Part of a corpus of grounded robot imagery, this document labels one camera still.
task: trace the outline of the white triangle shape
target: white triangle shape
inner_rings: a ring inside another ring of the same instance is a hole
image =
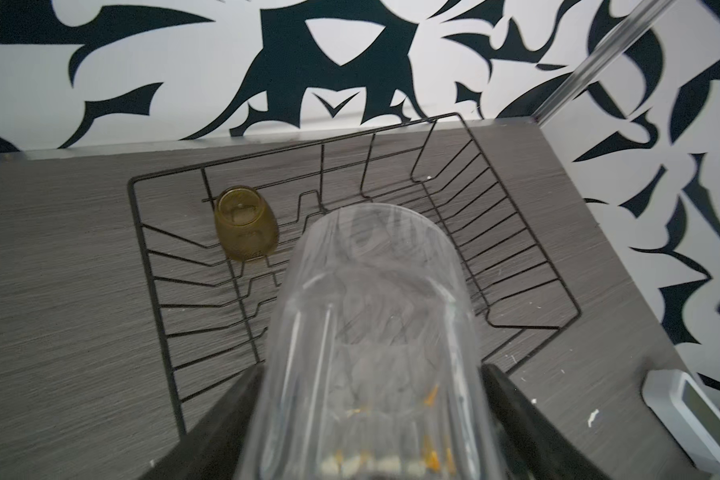
[[[384,30],[384,25],[343,18],[310,18],[304,22],[317,46],[336,65],[354,60]]]

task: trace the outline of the black wire dish rack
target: black wire dish rack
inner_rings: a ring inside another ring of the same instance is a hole
[[[436,129],[440,120],[458,122]],[[341,206],[406,206],[443,229],[461,257],[483,362],[511,373],[580,316],[459,114],[265,151],[238,148],[249,153],[220,160],[205,153],[208,161],[128,183],[180,436],[222,386],[265,361],[290,252],[309,225]],[[231,185],[256,188],[271,206],[280,230],[274,254],[243,263],[224,257],[213,207]]]

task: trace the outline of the amber glass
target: amber glass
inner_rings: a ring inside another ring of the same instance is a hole
[[[269,255],[277,248],[277,220],[266,200],[253,188],[224,190],[213,216],[227,258],[242,262]]]

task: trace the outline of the black and white wallpaper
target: black and white wallpaper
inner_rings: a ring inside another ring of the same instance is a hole
[[[0,152],[531,114],[637,0],[0,0]]]
[[[720,0],[676,0],[543,132],[720,407]]]

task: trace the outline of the upside-down glass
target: upside-down glass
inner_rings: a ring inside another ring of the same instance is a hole
[[[448,237],[347,206],[299,240],[236,478],[504,478]]]
[[[269,255],[277,248],[277,220],[266,200],[253,188],[224,190],[216,201],[213,217],[227,258],[243,262]]]

